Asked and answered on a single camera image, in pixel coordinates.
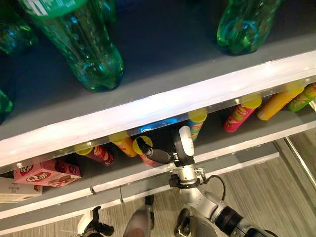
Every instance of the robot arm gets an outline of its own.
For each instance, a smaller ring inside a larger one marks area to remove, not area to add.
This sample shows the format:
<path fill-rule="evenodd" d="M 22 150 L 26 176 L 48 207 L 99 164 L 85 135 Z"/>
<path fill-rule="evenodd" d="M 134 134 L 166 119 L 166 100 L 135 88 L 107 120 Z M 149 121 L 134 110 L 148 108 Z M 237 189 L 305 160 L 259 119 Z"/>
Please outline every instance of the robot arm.
<path fill-rule="evenodd" d="M 203 169 L 194 169 L 194 147 L 189 127 L 182 126 L 173 134 L 175 153 L 171 155 L 146 146 L 141 140 L 137 140 L 137 143 L 149 159 L 160 163 L 172 161 L 175 163 L 178 174 L 171 175 L 170 186 L 180 188 L 180 195 L 184 203 L 200 212 L 226 235 L 230 237 L 276 237 L 275 234 L 264 231 L 247 221 L 215 194 L 201 188 L 197 173 L 202 175 L 204 183 L 206 177 Z"/>

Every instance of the wooden floor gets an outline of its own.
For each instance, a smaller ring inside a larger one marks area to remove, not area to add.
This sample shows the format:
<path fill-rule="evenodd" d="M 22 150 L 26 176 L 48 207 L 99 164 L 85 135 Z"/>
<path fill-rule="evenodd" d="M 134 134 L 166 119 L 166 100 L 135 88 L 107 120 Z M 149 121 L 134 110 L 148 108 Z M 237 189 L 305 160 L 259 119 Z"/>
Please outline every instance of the wooden floor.
<path fill-rule="evenodd" d="M 291 138 L 295 143 L 301 143 L 298 146 L 303 144 L 305 159 L 314 164 L 315 134 L 316 129 Z M 227 185 L 226 203 L 279 237 L 315 237 L 316 206 L 313 198 L 316 198 L 316 191 L 284 142 L 278 141 L 277 144 L 282 150 L 281 157 L 222 175 Z M 209 182 L 205 189 L 221 196 L 222 186 L 217 180 Z M 138 199 L 101 210 L 100 221 L 113 225 L 113 236 L 121 237 L 130 216 L 142 204 L 143 200 Z M 177 189 L 155 195 L 156 221 L 151 236 L 172 237 L 177 216 L 183 207 Z M 6 237 L 75 237 L 79 219 L 76 217 Z"/>

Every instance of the shelf edge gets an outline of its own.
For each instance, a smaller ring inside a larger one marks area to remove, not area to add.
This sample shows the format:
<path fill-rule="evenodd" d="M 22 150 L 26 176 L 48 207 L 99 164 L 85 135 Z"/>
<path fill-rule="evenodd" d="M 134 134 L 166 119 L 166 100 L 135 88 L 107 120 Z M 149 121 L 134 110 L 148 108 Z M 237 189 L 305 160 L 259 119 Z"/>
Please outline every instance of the shelf edge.
<path fill-rule="evenodd" d="M 266 62 L 4 139 L 0 141 L 0 167 L 313 76 L 315 58 L 316 50 Z M 210 94 L 210 88 L 217 89 Z"/>

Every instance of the soda bottle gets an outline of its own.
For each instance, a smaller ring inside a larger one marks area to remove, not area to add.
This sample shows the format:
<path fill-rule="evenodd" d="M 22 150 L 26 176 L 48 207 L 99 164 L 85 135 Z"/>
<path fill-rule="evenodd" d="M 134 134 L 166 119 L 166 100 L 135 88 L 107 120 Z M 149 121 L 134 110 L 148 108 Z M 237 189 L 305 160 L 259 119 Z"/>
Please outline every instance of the soda bottle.
<path fill-rule="evenodd" d="M 115 0 L 102 0 L 101 9 L 106 23 L 114 23 L 116 20 Z"/>
<path fill-rule="evenodd" d="M 0 49 L 7 54 L 20 53 L 38 41 L 31 27 L 11 8 L 0 2 Z"/>
<path fill-rule="evenodd" d="M 19 0 L 91 91 L 113 90 L 123 61 L 105 28 L 101 0 Z"/>
<path fill-rule="evenodd" d="M 6 54 L 0 55 L 0 124 L 14 107 L 15 79 L 12 76 L 12 64 L 9 60 L 11 60 L 10 56 Z"/>
<path fill-rule="evenodd" d="M 232 54 L 254 52 L 266 40 L 281 0 L 230 0 L 217 43 Z"/>

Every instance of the pringles can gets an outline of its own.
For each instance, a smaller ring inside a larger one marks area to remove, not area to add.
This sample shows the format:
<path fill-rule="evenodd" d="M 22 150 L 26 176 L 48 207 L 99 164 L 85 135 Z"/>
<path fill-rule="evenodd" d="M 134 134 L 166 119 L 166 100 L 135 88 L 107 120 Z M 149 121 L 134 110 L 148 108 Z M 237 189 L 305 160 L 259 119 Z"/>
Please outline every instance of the pringles can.
<path fill-rule="evenodd" d="M 303 92 L 296 96 L 287 107 L 291 111 L 297 112 L 314 99 L 316 99 L 316 82 L 306 86 Z"/>
<path fill-rule="evenodd" d="M 110 135 L 109 140 L 120 148 L 128 157 L 137 156 L 137 153 L 133 149 L 133 140 L 127 135 L 126 131 Z"/>
<path fill-rule="evenodd" d="M 260 120 L 269 120 L 273 115 L 280 111 L 288 102 L 295 96 L 301 93 L 304 87 L 299 87 L 273 95 L 265 105 L 257 112 L 257 117 Z"/>
<path fill-rule="evenodd" d="M 89 147 L 88 143 L 75 145 L 75 152 L 78 155 L 88 157 L 92 160 L 102 163 L 105 166 L 109 166 L 113 163 L 114 156 L 110 151 L 106 150 L 102 146 Z"/>
<path fill-rule="evenodd" d="M 198 110 L 190 111 L 189 113 L 189 127 L 191 131 L 191 137 L 193 141 L 198 138 L 198 133 L 201 130 L 204 121 L 207 117 L 207 109 L 201 108 Z"/>
<path fill-rule="evenodd" d="M 223 128 L 227 132 L 235 132 L 246 119 L 261 105 L 261 98 L 251 101 L 242 102 L 236 105 L 233 112 L 228 116 L 224 122 Z"/>

